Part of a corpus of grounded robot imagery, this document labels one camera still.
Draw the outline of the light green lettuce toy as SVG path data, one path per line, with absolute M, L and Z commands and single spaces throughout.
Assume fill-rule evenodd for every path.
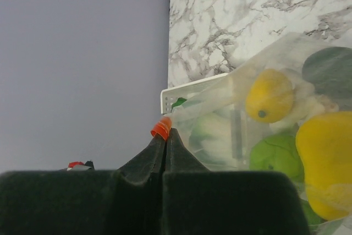
M 205 164 L 229 165 L 232 161 L 230 120 L 215 113 L 198 118 L 189 137 L 189 147 Z

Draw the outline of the clear zip bag orange zipper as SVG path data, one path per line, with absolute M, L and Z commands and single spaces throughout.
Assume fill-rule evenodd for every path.
M 176 129 L 186 149 L 211 171 L 251 171 L 249 169 L 249 155 L 255 144 L 278 133 L 288 133 L 295 136 L 296 139 L 300 126 L 306 122 L 295 125 L 292 129 L 274 133 L 270 129 L 270 123 L 262 123 L 252 119 L 246 113 L 245 100 L 253 82 L 263 70 L 276 69 L 289 78 L 294 89 L 293 80 L 304 80 L 302 68 L 305 60 L 313 53 L 333 46 L 336 45 L 313 40 L 297 33 L 289 33 L 264 48 L 225 77 L 220 78 L 182 105 L 174 108 L 171 113 L 164 114 L 151 133 L 167 139 L 171 129 Z M 229 165 L 205 164 L 196 157 L 189 147 L 189 137 L 194 123 L 198 118 L 209 113 L 215 113 L 230 120 L 232 161 Z M 304 179 L 302 182 L 291 181 L 301 199 L 312 234 L 351 234 L 351 214 L 332 221 L 319 217 L 307 200 Z

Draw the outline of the white mushroom toy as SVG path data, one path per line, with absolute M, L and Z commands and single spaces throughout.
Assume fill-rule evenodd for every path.
M 339 111 L 337 103 L 326 95 L 315 93 L 314 86 L 302 79 L 293 80 L 295 101 L 290 113 L 280 121 L 270 123 L 274 133 L 292 129 L 313 116 Z

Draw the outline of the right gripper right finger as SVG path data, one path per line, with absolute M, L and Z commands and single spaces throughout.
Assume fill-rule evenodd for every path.
M 176 129 L 166 147 L 165 234 L 309 234 L 298 193 L 284 174 L 209 171 Z

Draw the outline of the white perforated plastic basket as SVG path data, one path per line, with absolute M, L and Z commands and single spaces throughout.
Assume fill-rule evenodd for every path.
M 188 100 L 189 98 L 193 97 L 197 93 L 200 93 L 202 90 L 214 84 L 217 80 L 225 77 L 226 75 L 228 75 L 228 73 L 222 73 L 162 90 L 160 93 L 160 113 L 171 113 L 172 104 L 174 104 L 178 98 L 184 98 Z

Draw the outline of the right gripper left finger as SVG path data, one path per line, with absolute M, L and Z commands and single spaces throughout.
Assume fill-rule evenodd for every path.
M 165 147 L 117 170 L 1 174 L 1 234 L 159 234 Z

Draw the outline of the light green cabbage toy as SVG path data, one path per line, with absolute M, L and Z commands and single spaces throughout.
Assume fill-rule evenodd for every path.
M 249 169 L 281 172 L 295 182 L 302 182 L 304 168 L 295 145 L 295 136 L 278 133 L 259 141 L 250 151 Z

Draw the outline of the dark green cucumber toy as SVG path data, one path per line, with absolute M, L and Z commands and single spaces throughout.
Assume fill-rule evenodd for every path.
M 303 64 L 302 77 L 340 110 L 351 110 L 351 48 L 333 46 L 313 53 Z

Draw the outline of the yellow lemon toy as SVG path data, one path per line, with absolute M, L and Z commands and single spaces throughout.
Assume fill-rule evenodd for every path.
M 351 112 L 312 117 L 300 126 L 295 143 L 313 211 L 328 221 L 350 215 Z

